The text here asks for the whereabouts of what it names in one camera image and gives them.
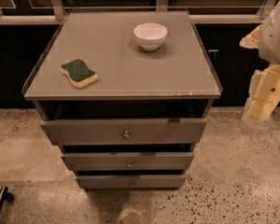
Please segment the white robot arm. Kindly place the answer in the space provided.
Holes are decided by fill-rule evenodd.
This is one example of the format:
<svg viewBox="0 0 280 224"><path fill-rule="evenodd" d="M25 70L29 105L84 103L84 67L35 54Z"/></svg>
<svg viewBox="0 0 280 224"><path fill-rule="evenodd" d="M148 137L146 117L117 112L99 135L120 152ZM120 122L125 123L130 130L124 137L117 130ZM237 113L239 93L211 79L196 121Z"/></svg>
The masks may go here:
<svg viewBox="0 0 280 224"><path fill-rule="evenodd" d="M269 63L263 71L254 72L244 107L243 120L256 124L280 103L280 1L261 25L242 38L240 46L258 49L259 57Z"/></svg>

